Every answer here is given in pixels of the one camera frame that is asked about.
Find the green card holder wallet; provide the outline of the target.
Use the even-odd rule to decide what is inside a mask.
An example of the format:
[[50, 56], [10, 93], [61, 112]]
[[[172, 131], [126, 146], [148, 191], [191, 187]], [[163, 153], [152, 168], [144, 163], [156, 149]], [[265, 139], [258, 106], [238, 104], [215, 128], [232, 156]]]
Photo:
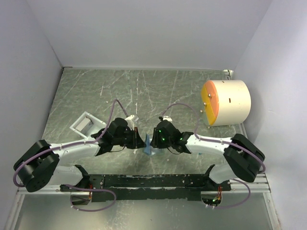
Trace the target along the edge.
[[153, 146], [151, 146], [151, 141], [152, 138], [150, 137], [149, 134], [146, 134], [145, 137], [145, 148], [143, 148], [143, 153], [147, 156], [160, 156], [160, 155], [164, 155], [164, 150], [163, 149], [158, 149], [158, 148], [154, 148]]

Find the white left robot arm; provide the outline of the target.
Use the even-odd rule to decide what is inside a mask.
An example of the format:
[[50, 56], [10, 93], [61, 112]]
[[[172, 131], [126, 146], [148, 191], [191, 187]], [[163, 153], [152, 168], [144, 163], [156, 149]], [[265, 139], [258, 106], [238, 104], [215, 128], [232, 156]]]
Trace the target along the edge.
[[109, 124], [95, 123], [83, 139], [49, 144], [44, 139], [34, 143], [14, 164], [14, 184], [36, 192], [46, 185], [73, 185], [78, 191], [89, 187], [90, 180], [82, 166], [68, 166], [78, 158], [110, 153], [114, 146], [141, 149], [146, 146], [134, 124], [134, 115], [115, 118]]

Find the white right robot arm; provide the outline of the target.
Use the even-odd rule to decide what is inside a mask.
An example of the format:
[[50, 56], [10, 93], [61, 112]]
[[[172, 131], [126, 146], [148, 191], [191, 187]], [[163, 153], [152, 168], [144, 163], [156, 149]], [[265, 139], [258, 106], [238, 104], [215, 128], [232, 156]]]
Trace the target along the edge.
[[156, 149], [173, 148], [178, 153], [222, 156], [225, 163], [210, 166], [203, 179], [204, 187], [211, 191], [236, 178], [252, 183], [259, 173], [265, 172], [265, 155], [242, 134], [230, 138], [205, 137], [180, 132], [170, 121], [163, 120], [154, 128], [150, 145]]

